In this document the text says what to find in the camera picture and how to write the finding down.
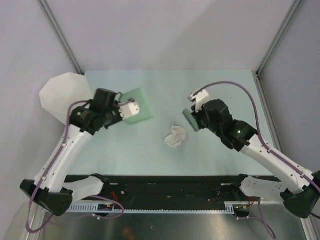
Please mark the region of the green hand brush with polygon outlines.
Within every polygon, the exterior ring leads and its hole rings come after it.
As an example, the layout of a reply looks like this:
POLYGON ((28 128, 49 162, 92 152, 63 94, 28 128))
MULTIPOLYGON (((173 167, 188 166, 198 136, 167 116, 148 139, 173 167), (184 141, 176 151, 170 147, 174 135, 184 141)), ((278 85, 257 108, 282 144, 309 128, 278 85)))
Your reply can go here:
POLYGON ((198 126, 196 119, 192 115, 192 112, 189 109, 185 108, 183 110, 182 114, 183 114, 184 118, 186 119, 186 121, 189 123, 189 125, 192 127, 192 129, 195 132, 199 132, 200 128, 198 126))

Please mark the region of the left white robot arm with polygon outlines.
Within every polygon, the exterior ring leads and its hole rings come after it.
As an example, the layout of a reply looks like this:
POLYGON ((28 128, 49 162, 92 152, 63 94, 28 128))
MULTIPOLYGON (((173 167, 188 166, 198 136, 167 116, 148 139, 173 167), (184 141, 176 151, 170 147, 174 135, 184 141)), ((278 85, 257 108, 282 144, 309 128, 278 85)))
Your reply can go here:
POLYGON ((110 180, 98 173, 74 182, 65 180, 77 155, 95 133, 122 121, 116 96, 114 91, 99 88, 93 99, 69 108, 64 136, 50 159, 33 179, 24 179, 20 184, 32 203, 59 217, 77 201, 93 196, 105 200, 110 196, 110 180))

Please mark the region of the green plastic dustpan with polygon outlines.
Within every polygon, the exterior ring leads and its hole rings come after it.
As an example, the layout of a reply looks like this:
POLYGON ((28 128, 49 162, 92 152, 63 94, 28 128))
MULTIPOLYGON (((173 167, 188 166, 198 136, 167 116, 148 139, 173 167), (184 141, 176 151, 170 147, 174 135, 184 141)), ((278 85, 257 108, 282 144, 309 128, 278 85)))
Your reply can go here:
POLYGON ((138 102, 140 106, 140 113, 132 118, 124 120, 126 124, 135 125, 150 120, 154 117, 146 91, 143 88, 140 87, 129 92, 123 93, 119 100, 120 103, 125 103, 129 99, 134 99, 138 102))

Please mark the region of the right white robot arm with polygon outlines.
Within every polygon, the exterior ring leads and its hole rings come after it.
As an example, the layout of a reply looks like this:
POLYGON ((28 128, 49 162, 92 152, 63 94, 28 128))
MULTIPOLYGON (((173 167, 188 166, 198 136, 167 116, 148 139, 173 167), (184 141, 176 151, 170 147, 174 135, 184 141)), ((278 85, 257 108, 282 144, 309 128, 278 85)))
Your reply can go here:
POLYGON ((208 129, 229 149, 255 160, 278 182, 240 174, 230 188, 231 196, 242 201, 257 197, 281 203, 293 215, 308 218, 320 199, 320 173, 306 169, 265 142, 258 131, 244 121, 233 119, 220 99, 210 100, 200 109, 183 111, 195 132, 208 129))

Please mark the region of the paper scrap mid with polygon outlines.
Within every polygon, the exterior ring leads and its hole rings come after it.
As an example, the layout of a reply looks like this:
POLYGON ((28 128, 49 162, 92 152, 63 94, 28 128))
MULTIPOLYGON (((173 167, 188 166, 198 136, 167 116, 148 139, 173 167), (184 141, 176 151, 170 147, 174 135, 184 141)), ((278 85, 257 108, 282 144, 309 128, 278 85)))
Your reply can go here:
POLYGON ((164 142, 172 148, 181 146, 187 137, 187 132, 182 126, 172 125, 170 127, 170 134, 164 138, 164 142))

